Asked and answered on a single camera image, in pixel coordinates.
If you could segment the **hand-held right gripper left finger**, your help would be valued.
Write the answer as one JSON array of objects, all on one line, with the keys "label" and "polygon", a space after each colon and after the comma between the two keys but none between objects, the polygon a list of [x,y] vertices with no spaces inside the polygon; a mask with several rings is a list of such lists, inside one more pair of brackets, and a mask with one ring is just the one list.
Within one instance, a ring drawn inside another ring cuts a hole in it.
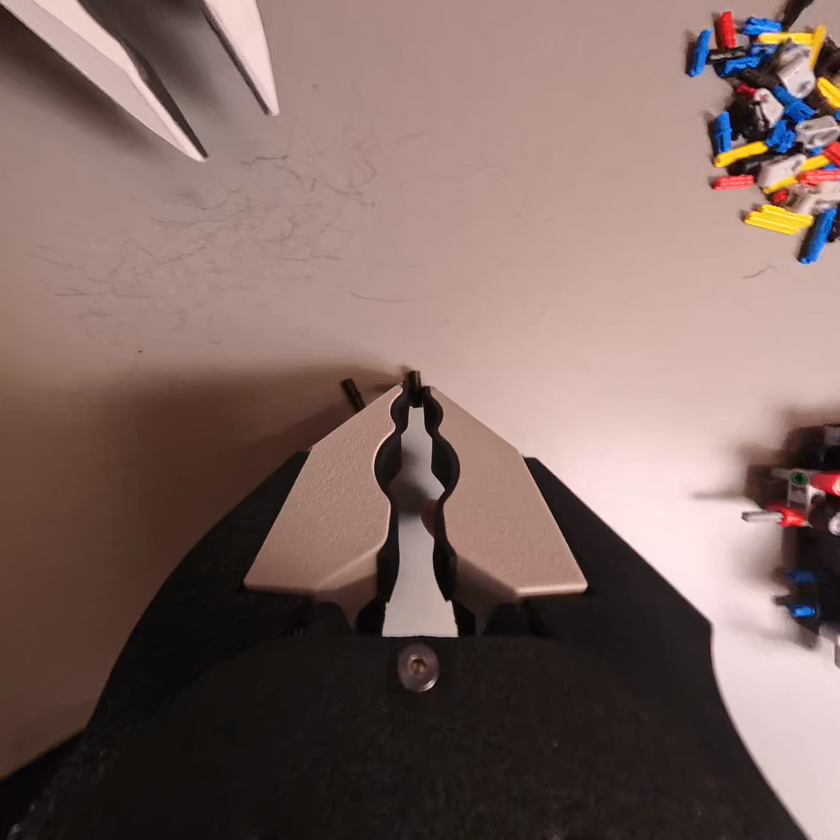
[{"label": "hand-held right gripper left finger", "polygon": [[390,485],[405,430],[396,385],[311,446],[245,588],[335,604],[355,630],[380,634],[400,565]]}]

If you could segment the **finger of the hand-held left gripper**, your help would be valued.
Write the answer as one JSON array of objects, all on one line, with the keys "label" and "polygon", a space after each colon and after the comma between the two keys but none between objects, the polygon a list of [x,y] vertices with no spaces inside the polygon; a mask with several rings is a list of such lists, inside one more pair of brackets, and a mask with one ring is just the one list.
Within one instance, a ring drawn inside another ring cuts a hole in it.
[{"label": "finger of the hand-held left gripper", "polygon": [[201,1],[207,22],[245,80],[262,111],[280,112],[277,87],[257,1]]},{"label": "finger of the hand-held left gripper", "polygon": [[79,1],[2,1],[123,110],[194,161],[207,152],[158,74]]}]

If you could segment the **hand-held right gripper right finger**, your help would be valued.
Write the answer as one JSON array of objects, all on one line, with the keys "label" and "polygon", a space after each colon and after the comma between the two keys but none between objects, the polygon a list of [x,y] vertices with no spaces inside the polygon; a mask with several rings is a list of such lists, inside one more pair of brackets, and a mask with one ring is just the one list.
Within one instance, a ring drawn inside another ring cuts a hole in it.
[{"label": "hand-held right gripper right finger", "polygon": [[423,389],[432,473],[434,572],[459,635],[478,635],[501,607],[581,595],[587,580],[525,458],[432,386]]}]

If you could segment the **pile of coloured lego pins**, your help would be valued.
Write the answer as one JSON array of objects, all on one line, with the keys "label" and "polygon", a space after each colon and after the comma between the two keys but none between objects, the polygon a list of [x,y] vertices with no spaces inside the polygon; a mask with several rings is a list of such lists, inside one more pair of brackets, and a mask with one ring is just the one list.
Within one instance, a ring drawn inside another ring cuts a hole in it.
[{"label": "pile of coloured lego pins", "polygon": [[838,39],[826,24],[802,26],[812,5],[783,2],[773,17],[721,10],[689,41],[685,63],[689,78],[713,74],[727,87],[707,121],[710,189],[753,191],[741,221],[796,239],[802,266],[839,229]]}]

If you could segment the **lego car chassis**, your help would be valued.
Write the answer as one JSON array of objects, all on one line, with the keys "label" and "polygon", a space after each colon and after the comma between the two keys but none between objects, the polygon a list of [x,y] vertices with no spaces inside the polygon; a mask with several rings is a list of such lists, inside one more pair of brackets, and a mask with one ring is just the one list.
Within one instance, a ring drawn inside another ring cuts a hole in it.
[{"label": "lego car chassis", "polygon": [[744,522],[780,531],[774,597],[795,625],[795,639],[832,647],[839,667],[839,424],[799,427],[785,439],[779,460],[748,468]]}]

